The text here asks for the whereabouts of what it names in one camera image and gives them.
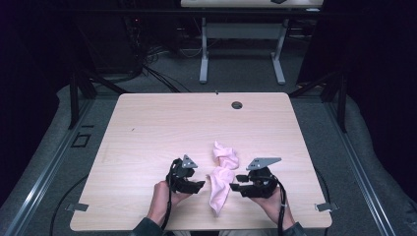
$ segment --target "dark background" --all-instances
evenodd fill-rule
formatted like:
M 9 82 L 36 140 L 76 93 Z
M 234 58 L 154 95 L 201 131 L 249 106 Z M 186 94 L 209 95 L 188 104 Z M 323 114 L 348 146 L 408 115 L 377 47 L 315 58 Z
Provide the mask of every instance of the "dark background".
M 130 45 L 122 19 L 77 18 L 72 25 L 69 19 L 60 22 L 48 15 L 40 7 L 42 4 L 9 1 L 0 10 L 1 204 L 49 127 L 59 104 L 55 93 L 69 83 L 75 62 L 99 73 L 130 73 L 138 69 L 137 53 Z M 83 1 L 55 4 L 120 7 L 120 2 L 110 0 L 88 6 L 81 6 Z M 154 4 L 177 7 L 178 1 Z M 405 1 L 390 5 L 388 1 L 374 4 L 327 0 L 324 11 L 367 9 L 373 17 L 366 22 L 319 21 L 299 82 L 315 81 L 338 70 L 346 65 L 345 55 L 352 56 L 346 74 L 348 94 L 361 109 L 377 157 L 404 192 L 417 201 L 417 19 L 412 14 L 413 7 Z M 161 19 L 148 26 L 148 33 L 175 50 L 177 43 L 172 33 L 178 24 L 186 25 L 187 21 Z M 106 33 L 96 34 L 96 28 L 105 28 Z M 359 49 L 351 50 L 349 43 L 358 38 Z M 92 48 L 100 52 L 101 58 Z

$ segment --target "pink cloth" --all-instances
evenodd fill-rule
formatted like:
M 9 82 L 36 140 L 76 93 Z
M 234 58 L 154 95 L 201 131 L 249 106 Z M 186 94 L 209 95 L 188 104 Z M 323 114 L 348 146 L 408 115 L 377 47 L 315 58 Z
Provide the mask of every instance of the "pink cloth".
M 229 183 L 233 183 L 235 175 L 232 170 L 239 167 L 239 158 L 232 147 L 223 147 L 218 142 L 214 143 L 213 153 L 213 160 L 218 162 L 219 166 L 215 167 L 209 175 L 211 180 L 209 205 L 218 216 L 229 194 Z

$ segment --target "human hand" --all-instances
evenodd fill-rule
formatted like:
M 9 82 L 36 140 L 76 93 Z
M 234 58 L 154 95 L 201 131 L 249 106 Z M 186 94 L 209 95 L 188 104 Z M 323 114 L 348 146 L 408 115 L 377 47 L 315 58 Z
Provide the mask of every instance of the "human hand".
M 175 207 L 183 200 L 190 197 L 191 194 L 172 193 L 171 195 L 171 208 Z M 151 219 L 157 225 L 161 226 L 165 219 L 167 210 L 167 203 L 169 200 L 169 186 L 166 181 L 160 181 L 153 187 L 153 197 L 150 203 L 149 212 L 147 218 Z
M 279 187 L 276 187 L 268 199 L 264 198 L 250 198 L 257 203 L 267 214 L 267 216 L 275 223 L 278 224 L 279 211 L 281 209 L 281 192 Z M 288 199 L 285 200 L 287 207 L 285 208 L 284 219 L 282 222 L 282 229 L 285 230 L 295 224 L 292 217 L 291 209 L 289 208 Z

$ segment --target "table top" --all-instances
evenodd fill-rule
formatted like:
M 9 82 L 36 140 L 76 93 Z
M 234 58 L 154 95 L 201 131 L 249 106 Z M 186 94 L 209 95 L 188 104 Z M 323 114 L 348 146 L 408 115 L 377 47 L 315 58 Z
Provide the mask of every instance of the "table top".
M 281 4 L 270 0 L 181 0 L 190 8 L 321 8 L 323 0 L 286 0 Z
M 242 108 L 234 109 L 234 101 Z M 325 198 L 288 95 L 213 92 L 121 95 L 80 197 L 89 208 L 75 211 L 71 228 L 132 230 L 148 213 L 153 185 L 184 154 L 199 165 L 189 180 L 206 183 L 171 212 L 167 230 L 276 227 L 259 206 L 232 191 L 214 217 L 207 175 L 218 165 L 215 141 L 236 151 L 236 175 L 248 174 L 255 157 L 281 157 L 269 169 L 285 187 L 295 220 L 307 228 L 331 225 L 328 212 L 315 210 Z

